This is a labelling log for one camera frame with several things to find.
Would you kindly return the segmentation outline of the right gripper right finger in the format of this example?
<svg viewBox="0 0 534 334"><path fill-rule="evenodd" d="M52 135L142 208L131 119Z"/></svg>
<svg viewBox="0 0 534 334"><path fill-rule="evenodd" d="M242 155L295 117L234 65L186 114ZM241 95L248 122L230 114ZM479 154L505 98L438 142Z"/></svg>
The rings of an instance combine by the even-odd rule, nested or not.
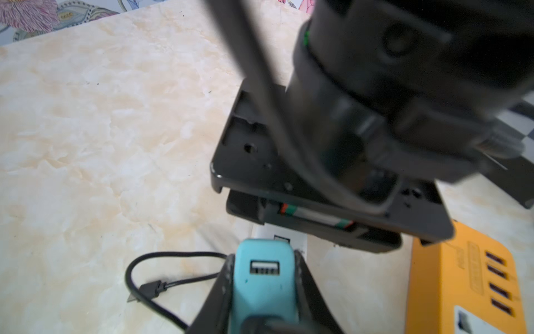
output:
<svg viewBox="0 0 534 334"><path fill-rule="evenodd" d="M327 306L302 253L296 250L294 256L297 307L300 320L307 325L312 325L319 333L343 333Z"/></svg>

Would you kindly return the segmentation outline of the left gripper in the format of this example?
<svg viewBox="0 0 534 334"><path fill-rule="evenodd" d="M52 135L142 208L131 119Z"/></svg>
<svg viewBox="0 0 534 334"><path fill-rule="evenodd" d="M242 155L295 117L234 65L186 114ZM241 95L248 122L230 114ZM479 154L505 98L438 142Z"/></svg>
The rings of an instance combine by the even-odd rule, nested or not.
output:
<svg viewBox="0 0 534 334"><path fill-rule="evenodd" d="M455 235L432 183L405 181L392 205L378 216L326 200L279 156L246 81L239 87L210 170L214 191L229 189L228 214L304 232L348 249L386 253L402 246L403 234L419 239L423 246Z"/></svg>

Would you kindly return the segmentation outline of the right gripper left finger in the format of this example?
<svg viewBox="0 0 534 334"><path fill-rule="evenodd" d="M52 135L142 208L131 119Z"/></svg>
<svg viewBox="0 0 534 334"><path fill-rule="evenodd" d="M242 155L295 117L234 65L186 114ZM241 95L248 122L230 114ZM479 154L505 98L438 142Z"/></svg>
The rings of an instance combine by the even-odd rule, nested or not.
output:
<svg viewBox="0 0 534 334"><path fill-rule="evenodd" d="M232 310L235 255L231 254L218 274L206 301L185 331L186 334L229 333Z"/></svg>

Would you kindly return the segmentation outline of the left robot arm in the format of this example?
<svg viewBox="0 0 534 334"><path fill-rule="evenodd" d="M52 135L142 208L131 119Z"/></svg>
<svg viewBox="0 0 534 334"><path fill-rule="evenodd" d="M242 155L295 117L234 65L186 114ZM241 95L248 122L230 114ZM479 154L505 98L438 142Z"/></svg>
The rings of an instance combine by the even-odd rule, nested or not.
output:
<svg viewBox="0 0 534 334"><path fill-rule="evenodd" d="M533 88L532 1L317 1L276 84L242 1L208 9L243 83L214 157L229 214L386 253L455 229L437 181L524 146L497 114Z"/></svg>

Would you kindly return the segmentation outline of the teal charger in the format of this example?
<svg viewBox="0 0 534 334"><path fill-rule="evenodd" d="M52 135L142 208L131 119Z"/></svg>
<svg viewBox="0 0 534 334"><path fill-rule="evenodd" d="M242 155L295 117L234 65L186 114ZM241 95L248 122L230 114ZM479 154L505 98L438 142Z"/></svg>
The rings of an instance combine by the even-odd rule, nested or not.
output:
<svg viewBox="0 0 534 334"><path fill-rule="evenodd" d="M235 254L229 332L238 333L252 316L299 321L295 256L288 242L246 239Z"/></svg>

